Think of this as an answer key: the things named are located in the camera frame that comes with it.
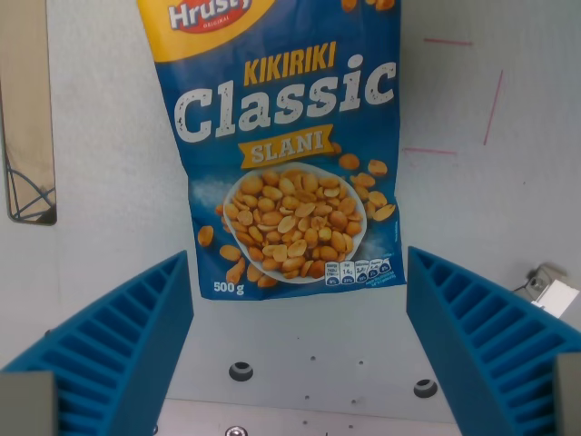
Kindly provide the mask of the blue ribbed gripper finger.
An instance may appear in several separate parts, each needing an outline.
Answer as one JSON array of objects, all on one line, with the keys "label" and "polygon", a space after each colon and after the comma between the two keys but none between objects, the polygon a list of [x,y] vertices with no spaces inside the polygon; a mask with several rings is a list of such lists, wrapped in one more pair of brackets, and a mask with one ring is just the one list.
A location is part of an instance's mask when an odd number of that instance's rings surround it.
[{"label": "blue ribbed gripper finger", "polygon": [[53,328],[3,373],[49,372],[60,435],[152,435],[193,319],[186,252]]},{"label": "blue ribbed gripper finger", "polygon": [[416,247],[407,315],[464,435],[555,435],[556,357],[580,333],[513,292]]}]

